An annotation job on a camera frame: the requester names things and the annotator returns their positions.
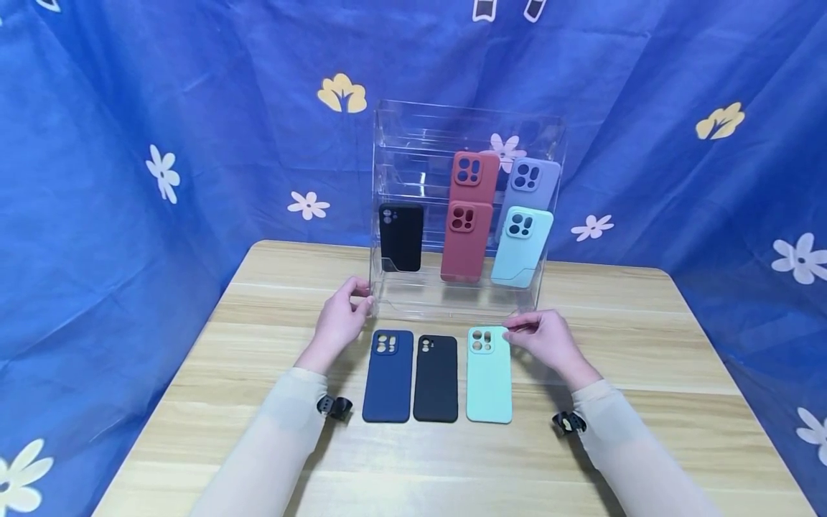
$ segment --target red phone case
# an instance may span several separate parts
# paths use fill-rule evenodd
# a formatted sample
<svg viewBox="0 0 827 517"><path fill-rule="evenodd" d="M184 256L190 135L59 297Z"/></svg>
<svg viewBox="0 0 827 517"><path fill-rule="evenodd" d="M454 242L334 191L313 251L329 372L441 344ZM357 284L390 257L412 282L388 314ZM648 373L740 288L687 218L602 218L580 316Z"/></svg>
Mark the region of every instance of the red phone case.
<svg viewBox="0 0 827 517"><path fill-rule="evenodd" d="M480 281L493 213L494 209L486 203L451 201L448 204L442 280L466 284Z"/></svg>
<svg viewBox="0 0 827 517"><path fill-rule="evenodd" d="M451 169L449 201L493 203L499 173L500 157L498 155L457 152L454 154L454 166Z"/></svg>

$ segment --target phone case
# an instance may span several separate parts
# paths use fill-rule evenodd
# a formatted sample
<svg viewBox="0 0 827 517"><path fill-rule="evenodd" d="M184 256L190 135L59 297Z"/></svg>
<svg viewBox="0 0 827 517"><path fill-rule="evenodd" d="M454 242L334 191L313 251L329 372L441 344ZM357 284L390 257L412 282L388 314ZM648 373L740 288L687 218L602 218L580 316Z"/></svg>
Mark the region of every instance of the phone case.
<svg viewBox="0 0 827 517"><path fill-rule="evenodd" d="M379 206L382 269L419 271L422 267L422 231L422 205L382 203Z"/></svg>
<svg viewBox="0 0 827 517"><path fill-rule="evenodd" d="M414 335L407 330L377 330L370 343L365 402L366 422L407 422L411 411Z"/></svg>
<svg viewBox="0 0 827 517"><path fill-rule="evenodd" d="M467 284L480 281L493 212L489 204L467 201L448 204L440 270L442 280Z"/></svg>
<svg viewBox="0 0 827 517"><path fill-rule="evenodd" d="M505 330L468 330L466 415L474 422L511 422L511 346L503 339Z"/></svg>
<svg viewBox="0 0 827 517"><path fill-rule="evenodd" d="M420 422L456 422L457 340L422 336L417 344L413 417Z"/></svg>
<svg viewBox="0 0 827 517"><path fill-rule="evenodd" d="M499 174L499 155L468 151L457 152L454 154L454 166L451 169L451 188L448 190L449 201L493 203Z"/></svg>
<svg viewBox="0 0 827 517"><path fill-rule="evenodd" d="M556 161L517 158L511 167L508 186L505 188L503 208L495 241L500 241L499 230L505 225L505 219L511 207L535 208L548 210L554 191L560 183L560 164Z"/></svg>
<svg viewBox="0 0 827 517"><path fill-rule="evenodd" d="M551 212L511 207L491 269L491 281L499 285L528 287L546 249L553 222Z"/></svg>

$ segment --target light blue phone case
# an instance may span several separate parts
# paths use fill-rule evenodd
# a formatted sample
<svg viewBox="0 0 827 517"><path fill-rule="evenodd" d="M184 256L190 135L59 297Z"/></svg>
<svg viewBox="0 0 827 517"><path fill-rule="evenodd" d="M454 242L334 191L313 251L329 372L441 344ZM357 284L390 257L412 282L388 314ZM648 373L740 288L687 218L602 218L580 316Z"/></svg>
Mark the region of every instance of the light blue phone case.
<svg viewBox="0 0 827 517"><path fill-rule="evenodd" d="M554 216L545 210L511 207L500 229L500 245L494 257L491 281L526 288L546 249Z"/></svg>
<svg viewBox="0 0 827 517"><path fill-rule="evenodd" d="M560 164L556 161L517 158L511 166L508 186L505 188L503 208L497 228L502 228L511 207L548 210L560 183ZM500 241L500 232L494 235Z"/></svg>
<svg viewBox="0 0 827 517"><path fill-rule="evenodd" d="M505 327L468 330L466 416L474 422L511 422L511 346L503 339L505 330Z"/></svg>

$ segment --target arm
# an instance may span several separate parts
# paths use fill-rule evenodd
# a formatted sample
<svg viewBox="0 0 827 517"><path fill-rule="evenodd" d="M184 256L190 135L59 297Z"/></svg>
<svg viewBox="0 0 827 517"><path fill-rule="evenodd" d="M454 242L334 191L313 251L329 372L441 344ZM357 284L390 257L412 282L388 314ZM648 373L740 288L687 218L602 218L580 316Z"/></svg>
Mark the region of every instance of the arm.
<svg viewBox="0 0 827 517"><path fill-rule="evenodd" d="M629 517L717 517L718 510L655 439L626 398L583 357L556 311L507 319L504 335L566 382L586 422L583 447Z"/></svg>
<svg viewBox="0 0 827 517"><path fill-rule="evenodd" d="M282 515L322 432L316 403L326 393L317 372L282 375L190 515Z"/></svg>
<svg viewBox="0 0 827 517"><path fill-rule="evenodd" d="M267 395L191 517L284 513L322 433L324 417L316 404L327 393L327 371L359 335L370 312L373 297L367 289L366 281L353 277L325 302L313 340ZM353 304L354 295L366 298Z"/></svg>
<svg viewBox="0 0 827 517"><path fill-rule="evenodd" d="M580 438L630 517L712 517L720 513L608 381L574 391L585 420Z"/></svg>

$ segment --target lavender phone case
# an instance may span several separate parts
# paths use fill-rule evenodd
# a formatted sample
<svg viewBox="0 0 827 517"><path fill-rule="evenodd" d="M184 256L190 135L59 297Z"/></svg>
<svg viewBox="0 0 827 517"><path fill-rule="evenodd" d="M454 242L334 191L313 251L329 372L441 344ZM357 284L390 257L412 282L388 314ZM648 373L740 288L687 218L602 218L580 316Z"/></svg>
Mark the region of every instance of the lavender phone case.
<svg viewBox="0 0 827 517"><path fill-rule="evenodd" d="M517 158L511 167L509 184L505 190L503 208L494 231L495 242L500 241L503 225L511 207L548 210L560 183L560 164L556 161Z"/></svg>

